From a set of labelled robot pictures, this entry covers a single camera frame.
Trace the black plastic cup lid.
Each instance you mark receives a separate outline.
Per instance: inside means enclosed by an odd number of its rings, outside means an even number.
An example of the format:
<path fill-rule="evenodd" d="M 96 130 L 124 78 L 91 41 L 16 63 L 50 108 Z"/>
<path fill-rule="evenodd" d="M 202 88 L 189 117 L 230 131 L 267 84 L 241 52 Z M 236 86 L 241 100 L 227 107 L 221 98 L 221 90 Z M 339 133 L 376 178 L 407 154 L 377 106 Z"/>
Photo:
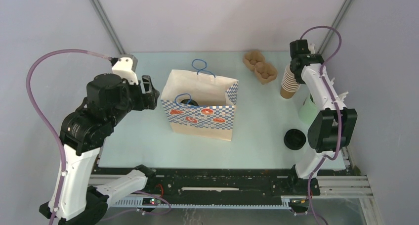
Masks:
<path fill-rule="evenodd" d="M 194 107 L 199 107 L 198 103 L 195 100 L 192 100 L 192 99 L 181 100 L 181 103 L 186 104 L 186 105 L 190 105 L 190 106 L 194 106 Z"/>

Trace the blue checkered paper bag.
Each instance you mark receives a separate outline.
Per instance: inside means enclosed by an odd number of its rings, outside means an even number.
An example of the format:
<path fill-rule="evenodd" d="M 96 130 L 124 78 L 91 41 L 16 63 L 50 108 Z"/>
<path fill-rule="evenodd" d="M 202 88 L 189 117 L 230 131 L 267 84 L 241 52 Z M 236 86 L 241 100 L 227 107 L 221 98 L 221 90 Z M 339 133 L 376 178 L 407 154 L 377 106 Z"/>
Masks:
<path fill-rule="evenodd" d="M 171 70 L 160 96 L 175 133 L 231 141 L 237 105 L 237 79 L 217 76 L 202 59 L 191 62 L 193 71 Z M 195 100 L 199 107 L 182 104 Z"/>

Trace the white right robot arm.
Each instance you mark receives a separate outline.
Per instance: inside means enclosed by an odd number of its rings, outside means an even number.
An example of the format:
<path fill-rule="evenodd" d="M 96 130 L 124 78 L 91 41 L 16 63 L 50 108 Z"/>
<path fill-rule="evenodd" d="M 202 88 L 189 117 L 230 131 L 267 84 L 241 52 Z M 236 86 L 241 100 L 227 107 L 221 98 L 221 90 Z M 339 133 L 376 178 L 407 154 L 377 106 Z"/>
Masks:
<path fill-rule="evenodd" d="M 290 56 L 291 72 L 298 83 L 308 87 L 319 110 L 307 132 L 310 149 L 295 165 L 296 176 L 287 181 L 291 193 L 301 194 L 307 188 L 306 179 L 315 177 L 325 160 L 335 160 L 340 149 L 349 145 L 357 112 L 338 97 L 327 74 L 326 62 L 320 54 L 310 52 L 307 40 L 291 42 Z"/>

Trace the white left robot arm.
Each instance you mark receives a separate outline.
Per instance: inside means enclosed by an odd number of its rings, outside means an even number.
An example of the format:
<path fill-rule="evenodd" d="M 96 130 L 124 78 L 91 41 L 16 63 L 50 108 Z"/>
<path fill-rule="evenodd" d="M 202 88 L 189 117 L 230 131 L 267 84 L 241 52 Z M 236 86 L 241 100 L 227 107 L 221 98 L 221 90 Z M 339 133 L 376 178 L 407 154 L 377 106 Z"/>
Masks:
<path fill-rule="evenodd" d="M 63 121 L 59 139 L 66 168 L 59 175 L 56 194 L 40 206 L 46 218 L 61 225 L 94 225 L 108 208 L 137 191 L 155 190 L 154 172 L 144 165 L 107 184 L 89 184 L 96 159 L 117 124 L 131 111 L 153 110 L 159 91 L 148 75 L 132 82 L 116 74 L 96 76 L 86 86 L 82 104 Z"/>

